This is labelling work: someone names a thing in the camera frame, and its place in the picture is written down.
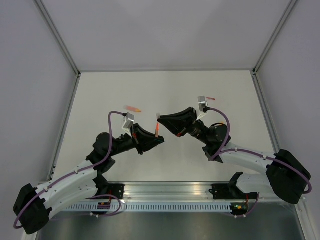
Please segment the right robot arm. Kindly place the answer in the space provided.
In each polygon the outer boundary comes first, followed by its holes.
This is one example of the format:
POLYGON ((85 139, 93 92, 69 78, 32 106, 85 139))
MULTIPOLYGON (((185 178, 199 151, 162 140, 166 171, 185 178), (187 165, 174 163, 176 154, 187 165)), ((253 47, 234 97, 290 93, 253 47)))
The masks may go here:
POLYGON ((210 162, 237 165, 254 174, 237 172, 227 184, 228 194, 235 199, 245 194, 271 194, 296 205, 302 195, 312 191, 311 175, 287 150, 265 153, 242 148, 231 142, 230 121, 210 127, 192 107, 170 115, 160 115, 157 122, 180 138, 189 134, 204 143, 202 148, 210 162))

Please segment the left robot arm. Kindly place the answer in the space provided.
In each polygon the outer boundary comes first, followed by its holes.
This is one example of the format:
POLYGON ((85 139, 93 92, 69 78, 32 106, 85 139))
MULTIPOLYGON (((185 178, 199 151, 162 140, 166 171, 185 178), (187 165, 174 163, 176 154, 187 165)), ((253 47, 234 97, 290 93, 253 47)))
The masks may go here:
POLYGON ((129 131, 118 138, 107 132, 99 134, 93 151, 65 176, 38 186, 30 183, 23 186, 13 206, 17 217, 14 228, 22 228, 26 234, 32 235, 61 210, 85 199, 104 199, 111 191, 103 174, 116 163, 113 156, 130 150, 143 155, 165 141, 162 136, 144 130, 137 123, 129 131))

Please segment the orange grip clear pen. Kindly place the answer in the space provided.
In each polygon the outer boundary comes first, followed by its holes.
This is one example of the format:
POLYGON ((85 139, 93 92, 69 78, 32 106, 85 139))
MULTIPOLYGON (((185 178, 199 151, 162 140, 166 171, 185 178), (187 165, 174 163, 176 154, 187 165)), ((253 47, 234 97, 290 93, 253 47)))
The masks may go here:
POLYGON ((156 128, 155 128, 155 137, 158 138, 159 137, 159 130, 160 130, 160 125, 157 122, 156 123, 156 128))

